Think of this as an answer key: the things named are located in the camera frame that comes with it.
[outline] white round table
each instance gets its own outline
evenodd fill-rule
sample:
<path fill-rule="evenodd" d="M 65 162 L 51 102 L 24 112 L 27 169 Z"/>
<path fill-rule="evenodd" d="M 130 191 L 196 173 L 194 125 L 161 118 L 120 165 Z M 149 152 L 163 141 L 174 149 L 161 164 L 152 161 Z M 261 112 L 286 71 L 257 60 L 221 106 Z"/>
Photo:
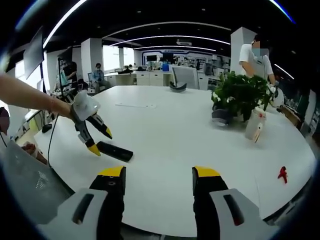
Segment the white round table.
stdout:
<path fill-rule="evenodd" d="M 122 221 L 152 233 L 196 237 L 192 167 L 218 171 L 229 189 L 238 189 L 270 216 L 306 184 L 315 156 L 300 132 L 282 114 L 267 112 L 257 143 L 243 130 L 219 128 L 211 121 L 211 92 L 168 87 L 115 86 L 94 98 L 98 114 L 111 129 L 110 140 L 87 124 L 97 143 L 105 141 L 134 152 L 130 162 L 91 153 L 74 124 L 59 117 L 51 143 L 50 164 L 74 190 L 88 188 L 105 168 L 126 169 Z M 39 132 L 39 148 L 48 152 L 51 131 Z M 278 179 L 286 167 L 288 183 Z"/>

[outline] green leaves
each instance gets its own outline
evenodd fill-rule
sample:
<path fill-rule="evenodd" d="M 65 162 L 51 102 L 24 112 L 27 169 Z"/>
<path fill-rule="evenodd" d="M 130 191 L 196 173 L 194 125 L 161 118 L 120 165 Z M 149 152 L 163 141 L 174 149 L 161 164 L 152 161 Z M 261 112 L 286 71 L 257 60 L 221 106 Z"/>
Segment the green leaves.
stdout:
<path fill-rule="evenodd" d="M 227 74 L 227 79 L 220 75 L 220 80 L 221 85 L 212 92 L 211 100 L 219 108 L 228 109 L 235 116 L 240 112 L 244 121 L 250 118 L 251 111 L 258 106 L 259 100 L 264 104 L 270 101 L 267 94 L 268 82 L 262 77 L 236 75 L 232 71 Z"/>

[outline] black remote control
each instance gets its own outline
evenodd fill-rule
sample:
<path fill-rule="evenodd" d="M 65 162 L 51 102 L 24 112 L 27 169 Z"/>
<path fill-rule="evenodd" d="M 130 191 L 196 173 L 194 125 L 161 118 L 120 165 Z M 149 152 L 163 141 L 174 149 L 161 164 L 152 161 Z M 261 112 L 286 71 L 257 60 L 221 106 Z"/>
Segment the black remote control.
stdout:
<path fill-rule="evenodd" d="M 129 162 L 134 153 L 132 151 L 123 149 L 121 147 L 113 146 L 111 144 L 100 141 L 96 145 L 99 151 L 105 155 L 113 157 L 115 159 L 119 159 L 124 162 Z"/>

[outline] office chair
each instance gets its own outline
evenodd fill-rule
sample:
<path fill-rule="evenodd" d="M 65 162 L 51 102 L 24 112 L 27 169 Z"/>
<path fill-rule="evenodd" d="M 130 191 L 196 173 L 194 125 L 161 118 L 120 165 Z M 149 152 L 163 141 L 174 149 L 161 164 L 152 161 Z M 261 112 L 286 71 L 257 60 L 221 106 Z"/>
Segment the office chair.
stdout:
<path fill-rule="evenodd" d="M 197 69 L 185 66 L 171 66 L 174 84 L 186 83 L 187 89 L 199 89 Z"/>

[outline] red object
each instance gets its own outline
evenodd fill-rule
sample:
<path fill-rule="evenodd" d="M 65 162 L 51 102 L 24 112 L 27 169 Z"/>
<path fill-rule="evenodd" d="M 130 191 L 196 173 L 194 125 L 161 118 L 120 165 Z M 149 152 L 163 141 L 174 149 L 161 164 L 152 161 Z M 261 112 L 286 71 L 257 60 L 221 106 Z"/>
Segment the red object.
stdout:
<path fill-rule="evenodd" d="M 287 175 L 287 172 L 286 172 L 286 167 L 283 166 L 281 169 L 280 169 L 280 174 L 278 176 L 278 179 L 279 178 L 283 178 L 284 179 L 284 183 L 286 184 L 288 182 L 288 175 Z"/>

